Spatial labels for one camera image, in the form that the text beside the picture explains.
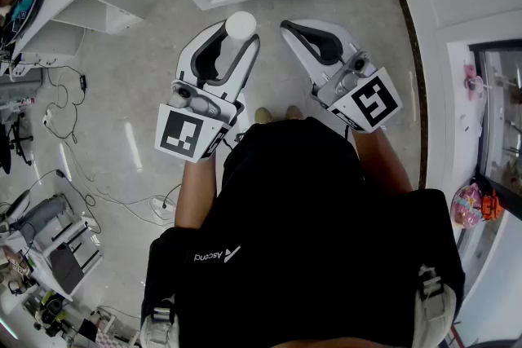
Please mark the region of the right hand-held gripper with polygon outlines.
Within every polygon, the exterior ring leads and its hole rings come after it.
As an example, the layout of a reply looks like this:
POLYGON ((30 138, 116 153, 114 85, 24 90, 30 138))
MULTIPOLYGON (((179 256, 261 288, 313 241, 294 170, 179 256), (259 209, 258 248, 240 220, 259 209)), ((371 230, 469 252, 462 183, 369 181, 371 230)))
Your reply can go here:
POLYGON ((354 131, 372 133, 402 109, 387 70, 375 68, 344 27, 307 18, 283 20, 280 29, 317 85, 312 96, 354 131))

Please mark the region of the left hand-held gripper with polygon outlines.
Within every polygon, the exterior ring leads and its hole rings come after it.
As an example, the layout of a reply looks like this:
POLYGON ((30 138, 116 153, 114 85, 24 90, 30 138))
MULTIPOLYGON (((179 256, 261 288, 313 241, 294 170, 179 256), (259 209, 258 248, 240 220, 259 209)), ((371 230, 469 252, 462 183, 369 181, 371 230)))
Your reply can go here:
POLYGON ((155 148, 192 163, 208 160, 244 110, 236 99, 259 48, 257 34, 242 46, 227 37, 224 20, 194 37, 179 55, 170 100, 159 106, 155 148))

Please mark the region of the white round disc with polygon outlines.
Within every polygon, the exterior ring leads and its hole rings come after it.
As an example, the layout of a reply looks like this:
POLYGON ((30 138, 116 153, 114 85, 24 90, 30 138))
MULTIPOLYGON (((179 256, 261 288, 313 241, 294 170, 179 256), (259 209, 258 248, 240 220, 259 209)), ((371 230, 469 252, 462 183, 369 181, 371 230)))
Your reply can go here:
POLYGON ((255 17, 246 11, 237 11, 225 21, 227 35, 235 42, 246 42, 256 32, 257 21, 255 17))

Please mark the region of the person's right forearm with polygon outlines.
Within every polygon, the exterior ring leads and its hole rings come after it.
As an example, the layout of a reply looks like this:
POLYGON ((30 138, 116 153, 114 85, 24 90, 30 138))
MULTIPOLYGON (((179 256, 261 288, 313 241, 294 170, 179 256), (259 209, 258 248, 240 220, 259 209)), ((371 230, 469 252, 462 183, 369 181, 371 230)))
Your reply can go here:
POLYGON ((373 186, 388 196, 412 192, 405 168, 381 129, 369 134, 355 131, 353 138, 363 173, 373 186))

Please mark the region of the person's left forearm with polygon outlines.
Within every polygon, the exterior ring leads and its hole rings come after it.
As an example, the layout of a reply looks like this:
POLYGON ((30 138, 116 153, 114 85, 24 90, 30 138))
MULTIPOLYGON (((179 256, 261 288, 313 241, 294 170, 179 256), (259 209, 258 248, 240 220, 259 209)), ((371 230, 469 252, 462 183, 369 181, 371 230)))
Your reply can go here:
POLYGON ((215 155, 205 161, 186 161, 175 211, 176 227, 199 229, 217 196, 215 155))

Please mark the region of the white floor socket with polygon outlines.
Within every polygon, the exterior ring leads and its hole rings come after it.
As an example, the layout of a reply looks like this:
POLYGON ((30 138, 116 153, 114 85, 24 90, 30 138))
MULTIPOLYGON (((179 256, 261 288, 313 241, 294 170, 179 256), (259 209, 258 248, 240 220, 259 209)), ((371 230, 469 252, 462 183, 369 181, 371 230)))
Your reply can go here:
POLYGON ((175 207, 163 198, 153 197, 150 200, 153 212, 162 219, 174 217, 175 207))

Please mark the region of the glass display cabinet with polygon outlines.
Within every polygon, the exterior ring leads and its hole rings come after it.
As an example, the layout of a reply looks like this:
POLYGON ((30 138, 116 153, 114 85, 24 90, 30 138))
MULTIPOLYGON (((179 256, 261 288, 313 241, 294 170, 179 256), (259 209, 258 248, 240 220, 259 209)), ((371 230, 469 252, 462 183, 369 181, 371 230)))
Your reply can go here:
POLYGON ((485 100, 474 180, 522 221, 522 38, 470 50, 485 100))

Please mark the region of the person's black shirt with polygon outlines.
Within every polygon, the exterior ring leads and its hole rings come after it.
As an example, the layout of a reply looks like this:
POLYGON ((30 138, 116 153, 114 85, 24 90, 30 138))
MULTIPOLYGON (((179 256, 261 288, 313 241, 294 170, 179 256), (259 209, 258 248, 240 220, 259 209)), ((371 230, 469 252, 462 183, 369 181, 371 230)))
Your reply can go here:
POLYGON ((462 305, 445 195, 388 196, 315 118, 253 124, 199 229, 150 247, 143 348, 437 348, 462 305))

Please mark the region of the round blue patterned disc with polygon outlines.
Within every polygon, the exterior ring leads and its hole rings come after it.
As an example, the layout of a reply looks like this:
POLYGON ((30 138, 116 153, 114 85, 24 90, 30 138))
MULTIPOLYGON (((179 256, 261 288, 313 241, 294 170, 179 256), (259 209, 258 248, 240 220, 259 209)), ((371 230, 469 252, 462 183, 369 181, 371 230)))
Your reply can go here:
POLYGON ((33 9, 38 0, 15 0, 15 3, 6 15, 3 25, 2 40, 6 45, 13 43, 29 24, 33 9))

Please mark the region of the pink toy bag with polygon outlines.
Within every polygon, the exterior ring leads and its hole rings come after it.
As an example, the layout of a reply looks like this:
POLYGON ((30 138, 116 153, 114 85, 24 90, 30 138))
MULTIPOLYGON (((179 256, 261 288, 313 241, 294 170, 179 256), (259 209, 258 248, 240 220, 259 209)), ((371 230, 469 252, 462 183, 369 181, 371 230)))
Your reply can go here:
POLYGON ((482 220, 482 192, 477 183, 461 187, 452 199, 450 213, 460 227, 471 229, 482 220))

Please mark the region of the black office chair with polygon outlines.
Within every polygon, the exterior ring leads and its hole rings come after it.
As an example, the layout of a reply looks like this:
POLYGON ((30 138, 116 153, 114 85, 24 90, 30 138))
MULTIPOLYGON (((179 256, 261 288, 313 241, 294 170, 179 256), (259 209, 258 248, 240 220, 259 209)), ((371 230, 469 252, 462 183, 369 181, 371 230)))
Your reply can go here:
POLYGON ((10 127, 0 122, 0 175, 9 175, 11 172, 11 153, 21 157, 28 166, 33 164, 24 153, 23 142, 33 142, 33 136, 22 136, 20 133, 21 122, 25 118, 24 112, 18 112, 14 119, 10 120, 10 127))

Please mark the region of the orange toy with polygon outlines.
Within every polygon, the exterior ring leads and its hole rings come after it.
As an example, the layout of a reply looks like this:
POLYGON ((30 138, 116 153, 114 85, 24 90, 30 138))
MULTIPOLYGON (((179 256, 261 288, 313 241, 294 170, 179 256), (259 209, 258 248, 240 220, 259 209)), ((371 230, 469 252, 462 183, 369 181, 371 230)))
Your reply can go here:
POLYGON ((500 219, 504 208, 500 205, 499 197, 495 190, 482 198, 481 213, 484 221, 497 221, 500 219))

